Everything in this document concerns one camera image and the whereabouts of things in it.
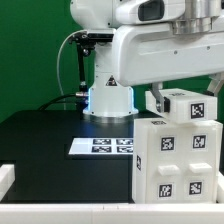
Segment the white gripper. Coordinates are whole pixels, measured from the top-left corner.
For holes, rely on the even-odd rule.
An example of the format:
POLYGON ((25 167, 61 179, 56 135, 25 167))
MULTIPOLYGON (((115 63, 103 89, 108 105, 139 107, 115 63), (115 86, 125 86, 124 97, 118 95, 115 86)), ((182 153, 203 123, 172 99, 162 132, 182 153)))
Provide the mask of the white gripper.
POLYGON ((123 86, 153 83, 148 106, 158 113, 170 111, 164 81, 213 74, 205 94, 217 97, 224 85, 224 17, 211 31, 190 35, 175 35, 169 23, 122 26, 112 41, 112 70, 123 86))

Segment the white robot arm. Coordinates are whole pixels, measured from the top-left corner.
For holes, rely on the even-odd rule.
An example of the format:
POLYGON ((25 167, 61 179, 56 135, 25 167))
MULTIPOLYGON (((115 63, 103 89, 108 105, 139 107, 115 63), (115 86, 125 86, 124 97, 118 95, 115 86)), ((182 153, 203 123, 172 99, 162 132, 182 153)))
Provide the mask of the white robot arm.
POLYGON ((174 106, 160 83, 224 73, 221 0, 71 0, 70 12, 96 44, 95 74, 119 83, 121 100, 111 106, 90 92, 92 116, 135 113, 130 88, 150 84, 147 108, 171 118, 174 106))

